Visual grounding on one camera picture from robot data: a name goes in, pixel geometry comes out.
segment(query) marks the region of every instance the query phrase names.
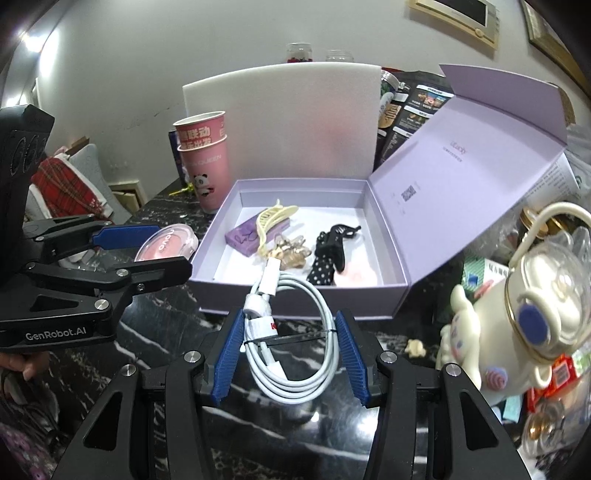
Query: stacked cups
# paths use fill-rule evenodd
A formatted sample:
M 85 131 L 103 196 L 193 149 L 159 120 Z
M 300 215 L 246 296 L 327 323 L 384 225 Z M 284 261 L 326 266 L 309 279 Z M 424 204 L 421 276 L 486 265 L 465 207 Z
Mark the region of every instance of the stacked cups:
M 202 113 L 179 120 L 177 129 L 183 164 L 205 213 L 216 213 L 232 187 L 226 152 L 224 114 Z

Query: black marble countertop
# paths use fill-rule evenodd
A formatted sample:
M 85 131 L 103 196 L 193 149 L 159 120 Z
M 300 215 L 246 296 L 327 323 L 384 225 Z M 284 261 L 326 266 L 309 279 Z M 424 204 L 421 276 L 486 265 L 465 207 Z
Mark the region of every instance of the black marble countertop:
M 170 197 L 173 183 L 137 212 L 129 223 L 190 225 L 199 239 L 212 215 L 204 214 L 192 193 Z M 127 262 L 135 251 L 101 252 L 98 269 Z M 439 328 L 432 325 L 437 280 L 414 287 L 394 320 L 361 322 L 362 329 L 377 335 L 385 349 L 404 354 L 409 338 L 425 344 L 427 356 L 419 359 L 434 366 Z M 205 334 L 219 329 L 223 318 L 199 312 L 199 304 L 187 285 L 139 295 L 125 310 L 116 342 L 51 354 L 44 376 L 56 393 L 66 428 L 75 431 L 112 375 L 130 362 L 140 368 L 167 365 L 192 350 Z M 280 334 L 314 328 L 313 322 L 283 320 Z M 291 378 L 308 377 L 321 364 L 320 340 L 274 349 Z M 157 408 L 157 425 L 163 425 L 163 409 Z M 427 454 L 426 413 L 419 412 L 415 457 L 416 478 L 424 478 Z M 365 409 L 353 396 L 345 369 L 340 367 L 319 398 L 300 406 L 279 405 L 261 394 L 241 355 L 230 393 L 221 408 L 207 408 L 207 430 L 220 478 L 227 479 L 352 479 L 363 478 L 378 411 Z M 157 468 L 167 478 L 165 438 L 156 432 L 162 452 Z

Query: white teapot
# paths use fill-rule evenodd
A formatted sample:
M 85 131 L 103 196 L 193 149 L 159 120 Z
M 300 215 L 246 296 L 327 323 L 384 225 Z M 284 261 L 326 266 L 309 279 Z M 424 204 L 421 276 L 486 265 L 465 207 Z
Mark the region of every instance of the white teapot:
M 511 259 L 508 278 L 474 305 L 462 286 L 452 291 L 455 316 L 441 330 L 436 367 L 459 364 L 490 405 L 530 387 L 546 388 L 554 360 L 574 352 L 591 333 L 591 283 L 581 261 L 549 241 L 526 253 L 541 224 L 560 213 L 591 225 L 591 215 L 577 205 L 550 205 Z

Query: yellow hair claw clip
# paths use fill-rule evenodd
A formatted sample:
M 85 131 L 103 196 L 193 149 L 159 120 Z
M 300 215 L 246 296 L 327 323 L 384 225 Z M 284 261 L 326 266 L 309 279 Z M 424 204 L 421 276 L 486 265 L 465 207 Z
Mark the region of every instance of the yellow hair claw clip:
M 267 254 L 267 232 L 279 222 L 282 222 L 296 213 L 298 208 L 299 207 L 296 205 L 284 207 L 279 203 L 279 200 L 277 200 L 277 203 L 273 207 L 263 210 L 259 214 L 256 218 L 256 233 L 259 236 L 259 248 L 257 253 L 260 256 L 264 257 Z

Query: blue gripper pad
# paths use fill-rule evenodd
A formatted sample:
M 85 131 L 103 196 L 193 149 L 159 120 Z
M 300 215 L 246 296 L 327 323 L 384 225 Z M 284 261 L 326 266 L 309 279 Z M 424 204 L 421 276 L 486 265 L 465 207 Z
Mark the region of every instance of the blue gripper pad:
M 158 225 L 121 225 L 103 228 L 92 236 L 94 246 L 104 250 L 141 247 L 160 230 Z
M 347 369 L 353 395 L 361 401 L 363 406 L 367 406 L 371 399 L 367 370 L 347 320 L 341 311 L 336 314 L 335 324 L 339 338 L 340 356 L 343 359 L 343 365 Z
M 244 312 L 238 311 L 232 324 L 226 342 L 220 351 L 215 365 L 213 375 L 213 388 L 210 394 L 213 402 L 219 406 L 220 402 L 227 396 L 230 390 L 230 383 L 236 371 L 240 346 L 244 341 Z

